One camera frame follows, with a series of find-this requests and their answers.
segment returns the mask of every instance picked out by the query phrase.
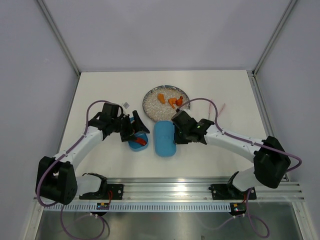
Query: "perforated metal strip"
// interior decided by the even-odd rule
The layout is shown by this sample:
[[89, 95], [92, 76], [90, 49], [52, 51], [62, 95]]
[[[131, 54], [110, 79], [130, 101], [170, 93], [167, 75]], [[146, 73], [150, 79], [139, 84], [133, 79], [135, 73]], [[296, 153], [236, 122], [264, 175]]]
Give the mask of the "perforated metal strip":
[[[194, 202], [112, 202], [107, 209], [97, 209], [97, 202], [75, 202], [64, 207], [65, 212], [230, 212], [230, 204], [219, 203], [194, 203]], [[46, 207], [45, 211], [60, 211], [61, 204]]]

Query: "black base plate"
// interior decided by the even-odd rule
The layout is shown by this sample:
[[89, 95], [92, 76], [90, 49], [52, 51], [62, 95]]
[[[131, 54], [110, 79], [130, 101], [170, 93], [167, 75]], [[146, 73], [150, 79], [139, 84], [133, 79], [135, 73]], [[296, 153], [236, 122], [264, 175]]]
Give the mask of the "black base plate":
[[107, 184], [106, 190], [101, 193], [97, 192], [88, 192], [79, 197], [81, 200], [109, 200], [108, 192], [112, 192], [112, 200], [122, 200], [124, 194], [124, 185], [123, 184]]
[[[253, 192], [250, 193], [249, 200], [256, 200], [256, 190], [255, 188], [252, 190]], [[211, 194], [213, 200], [244, 200], [244, 194], [246, 194], [246, 192], [238, 194], [237, 196], [231, 196], [227, 184], [211, 184]]]

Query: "white table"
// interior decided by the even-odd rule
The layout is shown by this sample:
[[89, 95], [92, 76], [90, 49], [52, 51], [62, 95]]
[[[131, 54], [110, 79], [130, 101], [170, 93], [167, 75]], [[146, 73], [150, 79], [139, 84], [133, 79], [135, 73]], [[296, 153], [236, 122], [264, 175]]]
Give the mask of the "white table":
[[[153, 140], [154, 122], [143, 112], [142, 100], [149, 90], [160, 85], [181, 88], [190, 99], [213, 99], [218, 108], [225, 103], [218, 119], [222, 127], [246, 136], [266, 138], [244, 70], [83, 72], [61, 149], [68, 147], [82, 133], [86, 110], [96, 100], [118, 104], [128, 102], [130, 111], [138, 111], [151, 134], [148, 135], [148, 148], [133, 152], [128, 143], [121, 142], [118, 133], [113, 133], [87, 155], [76, 171], [77, 176], [91, 172], [107, 178], [229, 177], [252, 166], [237, 154], [201, 143], [178, 145], [176, 154], [169, 158], [157, 156]], [[93, 106], [89, 117], [101, 111], [102, 106], [103, 103]], [[191, 104], [196, 120], [208, 118], [208, 109], [209, 103], [205, 101]]]

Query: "orange toy food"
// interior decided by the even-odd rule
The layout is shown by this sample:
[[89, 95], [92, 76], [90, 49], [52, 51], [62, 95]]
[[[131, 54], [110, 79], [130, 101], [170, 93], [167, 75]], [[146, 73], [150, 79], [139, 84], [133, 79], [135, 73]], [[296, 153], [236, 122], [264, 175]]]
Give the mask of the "orange toy food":
[[175, 109], [174, 104], [176, 103], [176, 101], [177, 101], [177, 99], [174, 98], [174, 97], [168, 99], [168, 103], [171, 105], [171, 107], [172, 107], [173, 109]]
[[177, 101], [175, 101], [175, 105], [181, 106], [182, 105], [182, 99], [183, 99], [183, 97], [180, 96], [180, 98]]
[[162, 103], [165, 104], [166, 100], [165, 100], [165, 96], [162, 93], [158, 94], [158, 100]]

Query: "blue container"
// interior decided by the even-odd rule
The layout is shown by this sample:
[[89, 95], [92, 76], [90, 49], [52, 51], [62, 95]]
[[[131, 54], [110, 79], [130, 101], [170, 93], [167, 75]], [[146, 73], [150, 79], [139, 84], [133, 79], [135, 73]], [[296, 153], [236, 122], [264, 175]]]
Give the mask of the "blue container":
[[177, 146], [174, 144], [175, 126], [171, 121], [158, 121], [154, 125], [154, 148], [160, 157], [175, 155]]
[[141, 144], [134, 142], [134, 141], [128, 141], [129, 147], [131, 148], [132, 151], [134, 152], [139, 152], [142, 151], [143, 149], [146, 149], [149, 145], [148, 137], [147, 134], [145, 133], [136, 133], [136, 137], [142, 138], [143, 140], [146, 141], [146, 145], [142, 146]]

